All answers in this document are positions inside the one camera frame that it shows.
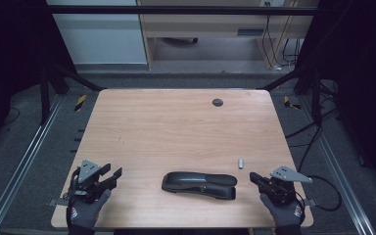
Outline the yellow clamp right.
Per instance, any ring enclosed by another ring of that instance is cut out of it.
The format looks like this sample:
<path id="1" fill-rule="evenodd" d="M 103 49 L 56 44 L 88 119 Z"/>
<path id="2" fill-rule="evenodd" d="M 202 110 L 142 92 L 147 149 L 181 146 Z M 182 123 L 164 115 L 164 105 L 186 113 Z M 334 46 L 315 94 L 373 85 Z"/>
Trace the yellow clamp right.
<path id="1" fill-rule="evenodd" d="M 292 104 L 288 96 L 284 96 L 284 106 L 294 110 L 300 110 L 302 108 L 301 105 Z"/>

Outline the black diagonal frame strut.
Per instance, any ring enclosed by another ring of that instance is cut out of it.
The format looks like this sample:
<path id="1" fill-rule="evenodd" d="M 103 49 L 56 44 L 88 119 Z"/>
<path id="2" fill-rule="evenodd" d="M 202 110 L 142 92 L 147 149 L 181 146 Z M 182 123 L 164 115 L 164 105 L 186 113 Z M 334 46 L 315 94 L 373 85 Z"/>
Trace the black diagonal frame strut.
<path id="1" fill-rule="evenodd" d="M 55 71 L 58 71 L 62 75 L 65 75 L 66 77 L 69 77 L 69 78 L 75 80 L 76 82 L 78 82 L 78 83 L 82 84 L 83 86 L 91 89 L 92 91 L 102 91 L 102 90 L 106 89 L 106 87 L 99 86 L 99 85 L 81 77 L 76 72 L 73 72 L 71 70 L 67 70 L 60 65 L 53 65 L 52 67 L 54 68 Z"/>
<path id="2" fill-rule="evenodd" d="M 297 77 L 300 77 L 302 76 L 304 73 L 306 73 L 308 71 L 308 69 L 304 69 L 304 68 L 298 68 L 298 69 L 295 69 L 293 71 L 290 71 L 289 73 L 283 75 L 282 77 L 276 79 L 275 81 L 267 84 L 267 85 L 264 85 L 261 90 L 265 90 L 265 91 L 271 91 L 273 90 L 274 88 L 280 86 L 281 84 L 293 79 L 293 78 L 297 78 Z"/>

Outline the black upright frame post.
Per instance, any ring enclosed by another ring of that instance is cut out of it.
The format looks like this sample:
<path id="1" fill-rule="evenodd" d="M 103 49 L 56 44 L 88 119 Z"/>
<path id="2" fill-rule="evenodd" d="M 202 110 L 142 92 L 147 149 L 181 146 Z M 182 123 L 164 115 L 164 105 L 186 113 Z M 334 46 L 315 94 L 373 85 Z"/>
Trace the black upright frame post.
<path id="1" fill-rule="evenodd" d="M 312 83 L 312 101 L 311 101 L 311 115 L 316 125 L 321 124 L 321 111 L 320 111 L 320 75 L 316 71 Z"/>
<path id="2" fill-rule="evenodd" d="M 50 115 L 49 81 L 48 81 L 46 67 L 43 67 L 40 72 L 40 92 L 41 92 L 41 123 L 44 124 Z"/>

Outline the black curtain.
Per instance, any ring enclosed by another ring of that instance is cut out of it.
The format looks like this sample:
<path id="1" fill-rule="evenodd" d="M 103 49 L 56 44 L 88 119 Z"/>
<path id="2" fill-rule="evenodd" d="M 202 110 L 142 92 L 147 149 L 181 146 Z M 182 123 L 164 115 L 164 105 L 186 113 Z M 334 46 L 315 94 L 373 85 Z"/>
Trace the black curtain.
<path id="1" fill-rule="evenodd" d="M 376 0 L 319 0 L 300 59 L 325 41 L 318 71 L 338 84 L 338 104 L 355 146 L 376 169 Z"/>
<path id="2" fill-rule="evenodd" d="M 14 94 L 39 83 L 47 65 L 74 71 L 47 0 L 0 0 L 0 127 Z"/>

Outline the light wooden office desk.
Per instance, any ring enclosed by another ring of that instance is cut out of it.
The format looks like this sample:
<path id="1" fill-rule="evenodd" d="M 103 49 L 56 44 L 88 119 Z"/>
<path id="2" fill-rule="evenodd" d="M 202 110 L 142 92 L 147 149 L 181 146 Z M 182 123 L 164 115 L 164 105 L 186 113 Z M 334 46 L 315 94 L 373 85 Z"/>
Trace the light wooden office desk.
<path id="1" fill-rule="evenodd" d="M 317 7 L 320 0 L 136 0 L 139 7 L 210 6 L 305 8 Z M 281 50 L 288 39 L 303 39 L 311 16 L 269 15 L 142 15 L 146 38 L 249 37 L 257 44 L 265 65 L 282 65 Z"/>

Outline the white cabinet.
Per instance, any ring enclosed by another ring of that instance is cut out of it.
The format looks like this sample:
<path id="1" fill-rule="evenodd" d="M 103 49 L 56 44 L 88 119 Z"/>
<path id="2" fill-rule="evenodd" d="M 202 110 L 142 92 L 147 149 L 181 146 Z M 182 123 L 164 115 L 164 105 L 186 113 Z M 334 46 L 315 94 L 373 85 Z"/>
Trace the white cabinet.
<path id="1" fill-rule="evenodd" d="M 146 65 L 138 15 L 54 14 L 76 65 Z"/>

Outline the black chair base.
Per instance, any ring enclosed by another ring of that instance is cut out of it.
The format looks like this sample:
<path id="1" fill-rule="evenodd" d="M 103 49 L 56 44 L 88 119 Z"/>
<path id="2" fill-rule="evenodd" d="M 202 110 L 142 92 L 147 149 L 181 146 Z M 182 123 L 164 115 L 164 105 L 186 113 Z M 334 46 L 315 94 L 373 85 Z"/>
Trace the black chair base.
<path id="1" fill-rule="evenodd" d="M 162 41 L 171 45 L 192 45 L 198 43 L 198 37 L 195 38 L 171 38 L 164 37 Z"/>

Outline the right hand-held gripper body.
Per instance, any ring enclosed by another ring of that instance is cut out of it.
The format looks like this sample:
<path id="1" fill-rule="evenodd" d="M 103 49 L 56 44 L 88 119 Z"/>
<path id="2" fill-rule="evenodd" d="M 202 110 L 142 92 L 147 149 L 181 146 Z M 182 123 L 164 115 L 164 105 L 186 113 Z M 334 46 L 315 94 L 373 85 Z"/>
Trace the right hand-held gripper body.
<path id="1" fill-rule="evenodd" d="M 296 200 L 295 182 L 311 183 L 312 179 L 285 165 L 270 172 L 269 181 L 261 183 L 264 193 L 275 206 L 288 206 Z"/>

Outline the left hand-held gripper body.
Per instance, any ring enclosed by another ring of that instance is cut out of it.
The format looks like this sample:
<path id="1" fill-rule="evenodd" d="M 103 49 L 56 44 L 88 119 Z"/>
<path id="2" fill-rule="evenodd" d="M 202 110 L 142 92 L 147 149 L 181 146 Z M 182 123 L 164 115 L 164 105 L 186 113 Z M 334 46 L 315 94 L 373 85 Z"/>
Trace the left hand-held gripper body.
<path id="1" fill-rule="evenodd" d="M 100 168 L 88 160 L 83 160 L 81 167 L 78 169 L 78 177 L 73 182 L 73 194 L 82 199 L 87 204 L 92 204 L 98 200 L 105 191 L 102 188 L 102 182 L 99 178 Z"/>

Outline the black horizontal frame bar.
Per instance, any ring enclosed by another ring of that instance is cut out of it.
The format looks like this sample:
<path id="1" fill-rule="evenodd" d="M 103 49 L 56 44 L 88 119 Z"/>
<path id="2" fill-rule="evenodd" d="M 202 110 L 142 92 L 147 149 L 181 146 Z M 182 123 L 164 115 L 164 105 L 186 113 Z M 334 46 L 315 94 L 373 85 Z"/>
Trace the black horizontal frame bar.
<path id="1" fill-rule="evenodd" d="M 318 8 L 217 7 L 217 6 L 68 6 L 44 8 L 52 14 L 137 14 L 137 15 L 270 15 L 314 16 Z"/>

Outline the aluminium floor rail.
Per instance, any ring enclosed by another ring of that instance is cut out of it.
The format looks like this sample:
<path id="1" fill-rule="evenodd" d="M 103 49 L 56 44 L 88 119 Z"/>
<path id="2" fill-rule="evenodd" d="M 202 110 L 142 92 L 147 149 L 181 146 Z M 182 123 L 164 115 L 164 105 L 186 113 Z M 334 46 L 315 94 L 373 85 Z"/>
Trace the aluminium floor rail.
<path id="1" fill-rule="evenodd" d="M 5 190 L 0 197 L 0 225 L 13 203 L 23 181 L 37 155 L 39 152 L 48 131 L 53 125 L 54 119 L 57 116 L 60 107 L 65 99 L 64 95 L 56 95 L 55 100 L 50 107 L 50 112 L 46 120 L 39 125 L 32 140 L 30 141 L 26 151 L 18 163 L 15 172 L 13 173 L 11 179 L 9 180 Z"/>
<path id="2" fill-rule="evenodd" d="M 315 143 L 320 151 L 320 155 L 325 161 L 326 168 L 333 178 L 334 185 L 341 195 L 342 205 L 347 209 L 357 234 L 376 235 L 376 231 L 362 207 L 358 196 L 344 173 L 344 170 L 339 165 L 326 135 L 322 132 L 325 127 L 324 121 L 328 120 L 336 113 L 336 110 L 329 110 L 320 114 L 320 120 L 318 122 L 322 125 L 322 128 L 319 131 L 316 131 L 316 127 L 313 128 L 316 139 Z"/>

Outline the person's right hand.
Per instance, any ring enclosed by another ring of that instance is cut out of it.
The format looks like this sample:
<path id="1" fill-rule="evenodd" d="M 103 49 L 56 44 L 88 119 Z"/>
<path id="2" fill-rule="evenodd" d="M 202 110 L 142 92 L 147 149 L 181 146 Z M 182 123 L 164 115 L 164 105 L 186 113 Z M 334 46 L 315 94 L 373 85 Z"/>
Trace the person's right hand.
<path id="1" fill-rule="evenodd" d="M 301 225 L 304 211 L 298 202 L 293 202 L 288 206 L 275 206 L 266 194 L 261 194 L 259 198 L 269 210 L 277 228 Z"/>

